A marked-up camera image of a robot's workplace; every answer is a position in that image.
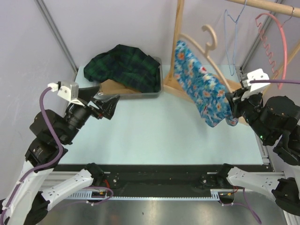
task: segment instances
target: wooden base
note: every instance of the wooden base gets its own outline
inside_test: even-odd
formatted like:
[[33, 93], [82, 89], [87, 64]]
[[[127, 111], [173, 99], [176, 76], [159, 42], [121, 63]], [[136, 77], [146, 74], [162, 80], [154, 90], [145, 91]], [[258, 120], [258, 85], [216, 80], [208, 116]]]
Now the wooden base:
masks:
[[[241, 85], [239, 83], [230, 81], [230, 80], [227, 80], [227, 81], [230, 84], [231, 91], [235, 91], [235, 90], [241, 88]], [[175, 95], [176, 97], [182, 98], [186, 101], [194, 103], [193, 100], [182, 89], [182, 87], [179, 85], [179, 83], [173, 77], [171, 77], [171, 78], [169, 77], [169, 74], [164, 79], [164, 91], [167, 93], [170, 93], [172, 95]], [[249, 126], [243, 117], [239, 118], [239, 123]]]

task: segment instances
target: green plaid fabric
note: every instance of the green plaid fabric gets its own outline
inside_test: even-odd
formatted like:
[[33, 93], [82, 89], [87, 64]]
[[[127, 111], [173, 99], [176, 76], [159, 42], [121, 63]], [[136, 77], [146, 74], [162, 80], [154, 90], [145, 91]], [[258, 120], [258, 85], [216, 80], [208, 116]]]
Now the green plaid fabric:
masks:
[[160, 64], [139, 48], [117, 45], [84, 68], [84, 77], [100, 83], [111, 79], [143, 93], [160, 91]]

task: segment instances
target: table top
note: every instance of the table top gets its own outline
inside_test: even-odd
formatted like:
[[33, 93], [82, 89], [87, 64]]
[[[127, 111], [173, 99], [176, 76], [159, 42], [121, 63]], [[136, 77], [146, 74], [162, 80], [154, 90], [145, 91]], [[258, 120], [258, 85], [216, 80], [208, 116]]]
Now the table top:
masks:
[[[163, 66], [166, 75], [170, 66]], [[97, 85], [83, 77], [80, 88]], [[90, 117], [66, 146], [60, 164], [208, 165], [263, 163], [251, 127], [223, 120], [209, 127], [196, 106], [163, 92], [158, 98], [120, 100], [111, 120]]]

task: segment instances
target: purple cable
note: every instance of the purple cable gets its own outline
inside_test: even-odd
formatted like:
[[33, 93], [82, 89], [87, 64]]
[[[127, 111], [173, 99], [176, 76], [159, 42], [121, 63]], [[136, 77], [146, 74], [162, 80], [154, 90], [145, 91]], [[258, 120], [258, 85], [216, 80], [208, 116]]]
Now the purple cable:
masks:
[[245, 207], [246, 209], [249, 209], [249, 210], [250, 210], [250, 212], [252, 213], [254, 219], [255, 219], [259, 224], [262, 224], [261, 219], [259, 218], [259, 216], [257, 215], [257, 213], [252, 209], [252, 207], [250, 206], [250, 204], [249, 204], [249, 202], [248, 202], [248, 199], [247, 199], [247, 197], [246, 197], [245, 189], [243, 189], [243, 195], [244, 195], [244, 199], [245, 199], [246, 205], [241, 204], [241, 203], [231, 203], [231, 204], [222, 204], [222, 206], [233, 206], [233, 205], [243, 206], [243, 207]]
[[255, 80], [255, 81], [250, 81], [250, 83], [293, 83], [293, 84], [300, 84], [300, 81], [296, 81], [296, 80]]
[[[108, 187], [85, 187], [84, 189], [88, 189], [88, 188], [105, 189], [105, 190], [110, 191], [110, 193], [111, 193], [111, 196], [107, 197], [106, 199], [103, 199], [103, 200], [100, 201], [100, 202], [94, 202], [94, 205], [100, 205], [100, 204], [103, 204], [103, 203], [107, 202], [110, 198], [113, 197], [113, 190], [111, 190], [111, 189], [108, 188]], [[65, 205], [59, 207], [58, 210], [60, 210], [60, 209], [62, 209], [62, 208], [65, 208], [65, 207], [67, 207], [67, 206], [70, 206], [70, 205], [78, 204], [78, 203], [87, 203], [87, 202], [86, 202], [86, 201], [77, 201], [77, 202], [68, 203], [68, 204], [65, 204]]]
[[[42, 113], [42, 115], [43, 115], [43, 118], [44, 118], [44, 120], [45, 120], [45, 123], [46, 123], [46, 125], [47, 125], [48, 128], [49, 128], [49, 131], [50, 131], [50, 133], [52, 134], [52, 136], [53, 136], [55, 142], [56, 142], [57, 145], [58, 145], [59, 153], [58, 153], [57, 156], [56, 156], [52, 161], [50, 161], [49, 163], [46, 163], [46, 164], [43, 164], [43, 165], [39, 165], [39, 166], [37, 166], [37, 167], [34, 167], [34, 168], [28, 170], [28, 171], [21, 177], [21, 179], [19, 180], [20, 182], [23, 182], [23, 181], [25, 180], [25, 178], [26, 178], [31, 172], [33, 172], [33, 171], [35, 171], [35, 170], [43, 169], [43, 168], [45, 168], [45, 167], [49, 167], [49, 166], [53, 165], [54, 163], [56, 163], [56, 162], [60, 159], [60, 157], [61, 157], [61, 155], [62, 155], [62, 153], [63, 153], [63, 148], [62, 148], [62, 145], [61, 145], [61, 143], [60, 143], [60, 140], [59, 140], [58, 136], [56, 135], [56, 133], [55, 133], [55, 131], [54, 131], [54, 129], [53, 129], [53, 127], [52, 127], [52, 125], [51, 125], [49, 119], [48, 119], [48, 116], [47, 116], [47, 113], [46, 113], [46, 111], [45, 111], [45, 108], [44, 108], [44, 97], [45, 97], [46, 93], [47, 93], [48, 91], [50, 91], [50, 90], [51, 90], [51, 87], [46, 88], [46, 89], [42, 92], [41, 96], [39, 97], [39, 107], [40, 107], [40, 109], [41, 109], [41, 113]], [[10, 198], [8, 199], [8, 202], [7, 202], [7, 204], [6, 204], [5, 207], [8, 208], [8, 207], [10, 206], [10, 204], [11, 204], [12, 200], [14, 199], [14, 196], [15, 196], [16, 192], [18, 191], [20, 185], [21, 185], [21, 184], [17, 184], [17, 185], [16, 185], [16, 187], [14, 188], [14, 190], [13, 190], [13, 192], [12, 192]], [[4, 225], [4, 215], [5, 215], [6, 211], [7, 211], [7, 209], [5, 209], [5, 210], [2, 212], [2, 214], [1, 214], [1, 217], [0, 217], [0, 225]]]

